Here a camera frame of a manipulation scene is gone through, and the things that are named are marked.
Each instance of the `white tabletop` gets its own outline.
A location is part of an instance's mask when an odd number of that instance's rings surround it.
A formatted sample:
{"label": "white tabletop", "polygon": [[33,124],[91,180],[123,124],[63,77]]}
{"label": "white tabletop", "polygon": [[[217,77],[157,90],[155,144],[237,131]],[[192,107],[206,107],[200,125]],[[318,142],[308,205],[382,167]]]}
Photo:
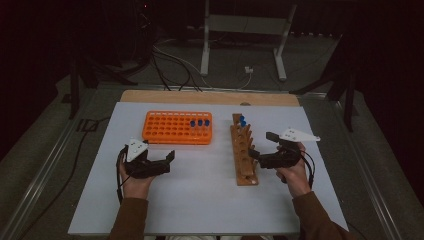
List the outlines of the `white tabletop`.
{"label": "white tabletop", "polygon": [[[276,150],[265,132],[288,127],[313,134],[302,107],[205,104],[117,103],[81,195],[69,234],[108,234],[119,208],[115,163],[130,138],[141,139],[149,110],[207,111],[213,115],[209,145],[149,146],[149,160],[175,150],[171,172],[155,178],[149,193],[146,235],[252,235],[299,231],[287,186],[275,170],[260,169],[258,186],[237,186],[230,125],[242,113],[251,124],[253,144],[261,153]],[[331,219],[347,229],[318,146],[306,142],[316,164],[313,190]]]}

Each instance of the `sleeve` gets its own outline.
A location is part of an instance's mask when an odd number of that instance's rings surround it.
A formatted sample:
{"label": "sleeve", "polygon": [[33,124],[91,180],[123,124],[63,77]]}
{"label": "sleeve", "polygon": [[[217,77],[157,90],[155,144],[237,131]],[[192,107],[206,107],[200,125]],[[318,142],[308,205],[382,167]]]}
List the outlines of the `sleeve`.
{"label": "sleeve", "polygon": [[147,200],[124,198],[108,239],[143,239],[144,227],[146,225],[147,206]]}
{"label": "sleeve", "polygon": [[356,239],[351,233],[332,222],[314,192],[293,199],[306,239]]}

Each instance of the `table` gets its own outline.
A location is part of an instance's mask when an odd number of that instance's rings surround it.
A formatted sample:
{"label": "table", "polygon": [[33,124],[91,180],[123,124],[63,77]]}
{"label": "table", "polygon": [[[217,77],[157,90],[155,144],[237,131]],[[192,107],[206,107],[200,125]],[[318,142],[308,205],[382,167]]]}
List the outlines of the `table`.
{"label": "table", "polygon": [[[129,90],[115,107],[69,234],[109,233],[119,208],[117,154],[131,137],[141,135],[151,109],[210,111],[214,135],[210,145],[150,145],[152,160],[170,150],[176,150],[176,157],[171,172],[157,177],[150,189],[145,235],[279,235],[299,230],[291,196],[274,170],[257,169],[258,186],[236,185],[229,131],[231,113],[243,113],[252,124],[256,149],[263,152],[276,147],[265,139],[268,128],[278,132],[291,126],[312,134],[294,95]],[[317,167],[314,191],[332,220],[347,229],[316,143],[305,146]]]}

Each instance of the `person's left hand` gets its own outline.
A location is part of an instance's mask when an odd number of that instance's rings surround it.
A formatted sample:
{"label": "person's left hand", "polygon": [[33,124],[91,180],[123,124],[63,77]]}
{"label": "person's left hand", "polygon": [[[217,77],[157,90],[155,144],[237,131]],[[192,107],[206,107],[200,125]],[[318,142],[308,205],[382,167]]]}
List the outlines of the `person's left hand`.
{"label": "person's left hand", "polygon": [[[122,181],[125,181],[128,178],[128,174],[125,171],[125,165],[123,162],[124,158],[121,159],[119,164],[119,173],[121,175]],[[136,179],[130,177],[122,185],[124,190],[124,198],[140,198],[147,199],[149,194],[150,184],[152,183],[155,177],[148,177],[144,179]]]}

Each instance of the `person's right hand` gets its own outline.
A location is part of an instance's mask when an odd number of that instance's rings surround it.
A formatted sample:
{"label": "person's right hand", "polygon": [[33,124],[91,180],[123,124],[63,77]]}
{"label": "person's right hand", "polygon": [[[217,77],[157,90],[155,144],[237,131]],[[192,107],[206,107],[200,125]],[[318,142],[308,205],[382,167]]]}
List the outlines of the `person's right hand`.
{"label": "person's right hand", "polygon": [[[302,156],[304,156],[305,146],[298,143]],[[296,165],[289,168],[276,168],[277,176],[287,182],[290,194],[293,198],[311,192],[308,179],[306,177],[305,162],[300,159]]]}

